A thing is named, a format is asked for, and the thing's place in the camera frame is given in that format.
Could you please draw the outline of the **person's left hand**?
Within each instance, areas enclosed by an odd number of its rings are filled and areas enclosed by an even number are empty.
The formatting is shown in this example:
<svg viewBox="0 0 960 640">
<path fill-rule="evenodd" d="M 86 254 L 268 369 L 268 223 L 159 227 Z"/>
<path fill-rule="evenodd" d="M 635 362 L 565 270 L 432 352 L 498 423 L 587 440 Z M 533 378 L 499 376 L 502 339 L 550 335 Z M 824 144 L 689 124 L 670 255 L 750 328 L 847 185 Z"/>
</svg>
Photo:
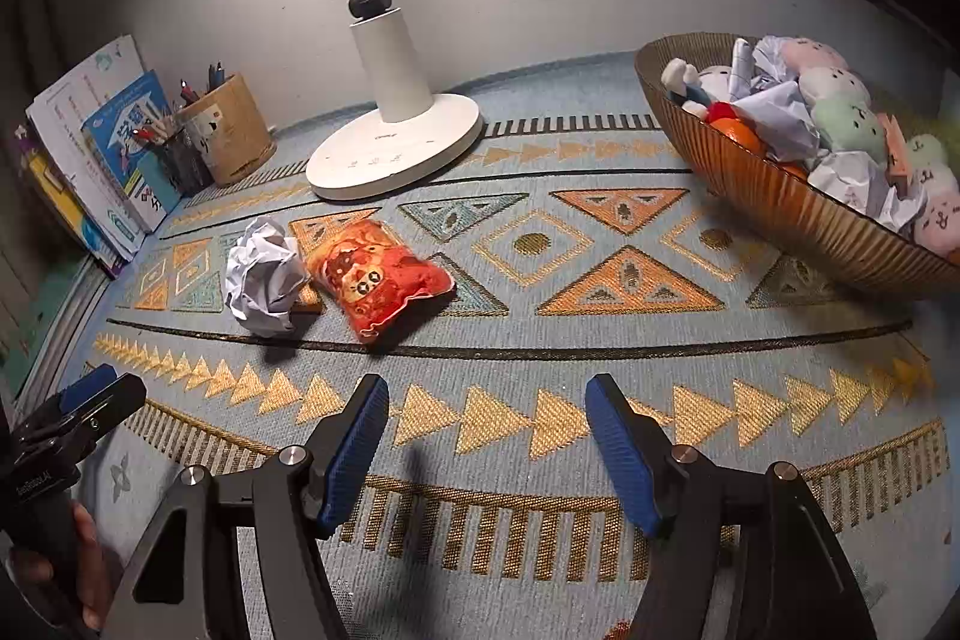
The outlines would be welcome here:
<svg viewBox="0 0 960 640">
<path fill-rule="evenodd" d="M 70 502 L 70 512 L 76 536 L 76 552 L 70 562 L 70 571 L 75 575 L 76 601 L 82 608 L 83 624 L 99 632 L 112 603 L 109 569 L 93 516 L 76 500 Z M 20 587 L 45 587 L 57 578 L 55 567 L 39 552 L 13 548 L 8 563 Z"/>
</svg>

